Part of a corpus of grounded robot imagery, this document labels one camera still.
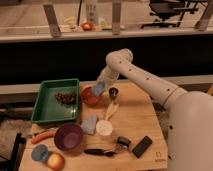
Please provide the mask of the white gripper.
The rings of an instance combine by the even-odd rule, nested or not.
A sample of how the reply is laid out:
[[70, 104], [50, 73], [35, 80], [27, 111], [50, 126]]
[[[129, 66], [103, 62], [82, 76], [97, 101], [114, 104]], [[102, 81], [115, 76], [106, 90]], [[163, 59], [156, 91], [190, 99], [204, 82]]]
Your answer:
[[111, 87], [119, 77], [119, 73], [106, 66], [97, 78], [98, 82], [104, 82], [105, 87]]

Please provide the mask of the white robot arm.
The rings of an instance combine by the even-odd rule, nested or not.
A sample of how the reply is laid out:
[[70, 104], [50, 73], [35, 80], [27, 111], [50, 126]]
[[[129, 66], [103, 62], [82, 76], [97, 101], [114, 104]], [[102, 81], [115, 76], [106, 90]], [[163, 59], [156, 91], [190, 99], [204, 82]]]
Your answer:
[[129, 49], [110, 52], [99, 80], [121, 74], [169, 112], [168, 171], [213, 171], [213, 96], [184, 88], [132, 64]]

